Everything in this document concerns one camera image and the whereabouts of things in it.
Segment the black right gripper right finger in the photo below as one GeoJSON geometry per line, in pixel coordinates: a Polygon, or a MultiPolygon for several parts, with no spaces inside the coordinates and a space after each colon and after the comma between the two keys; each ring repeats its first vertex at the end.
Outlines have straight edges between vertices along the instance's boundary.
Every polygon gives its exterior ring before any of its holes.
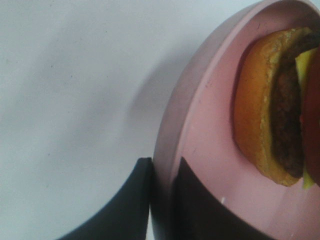
{"type": "Polygon", "coordinates": [[[269,240],[222,205],[181,158],[172,204],[174,240],[269,240]]]}

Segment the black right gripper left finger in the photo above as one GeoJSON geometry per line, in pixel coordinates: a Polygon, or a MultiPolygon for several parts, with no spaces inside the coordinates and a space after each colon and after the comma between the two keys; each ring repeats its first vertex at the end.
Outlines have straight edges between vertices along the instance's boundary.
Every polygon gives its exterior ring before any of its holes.
{"type": "Polygon", "coordinates": [[[112,199],[62,240],[144,240],[147,236],[152,159],[139,158],[112,199]]]}

